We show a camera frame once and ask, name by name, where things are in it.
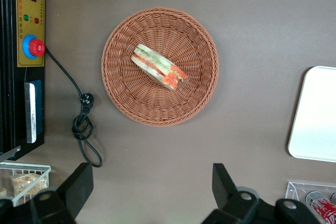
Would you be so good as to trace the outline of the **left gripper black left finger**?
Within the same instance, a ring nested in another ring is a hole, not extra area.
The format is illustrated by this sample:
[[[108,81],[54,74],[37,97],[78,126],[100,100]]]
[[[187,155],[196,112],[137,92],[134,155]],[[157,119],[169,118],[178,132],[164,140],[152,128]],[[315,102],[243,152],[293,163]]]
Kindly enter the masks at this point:
[[[76,223],[92,191],[92,165],[81,163],[57,189],[45,189],[30,201],[33,223]]]

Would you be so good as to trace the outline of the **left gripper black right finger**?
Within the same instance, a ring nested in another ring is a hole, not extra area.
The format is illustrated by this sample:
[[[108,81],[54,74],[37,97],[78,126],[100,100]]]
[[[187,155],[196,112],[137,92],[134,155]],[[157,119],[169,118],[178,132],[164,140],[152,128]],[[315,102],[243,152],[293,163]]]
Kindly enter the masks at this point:
[[[213,164],[212,192],[217,203],[203,224],[214,223],[252,223],[259,199],[251,192],[238,190],[225,166]]]

